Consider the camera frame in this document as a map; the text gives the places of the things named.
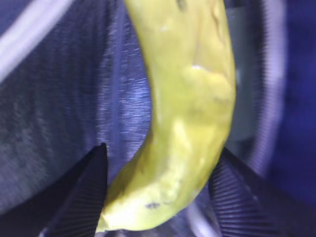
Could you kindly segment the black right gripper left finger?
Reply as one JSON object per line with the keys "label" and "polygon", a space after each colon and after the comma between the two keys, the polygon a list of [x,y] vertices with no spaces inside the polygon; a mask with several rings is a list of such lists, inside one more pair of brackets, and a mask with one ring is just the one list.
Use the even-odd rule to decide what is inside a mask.
{"label": "black right gripper left finger", "polygon": [[88,152],[44,191],[0,216],[2,237],[93,237],[107,192],[107,147]]}

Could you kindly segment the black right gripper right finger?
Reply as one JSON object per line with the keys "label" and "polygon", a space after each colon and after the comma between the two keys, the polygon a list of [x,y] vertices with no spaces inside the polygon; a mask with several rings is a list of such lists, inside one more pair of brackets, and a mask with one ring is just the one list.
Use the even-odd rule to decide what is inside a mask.
{"label": "black right gripper right finger", "polygon": [[314,237],[316,210],[269,186],[224,148],[209,179],[223,237]]}

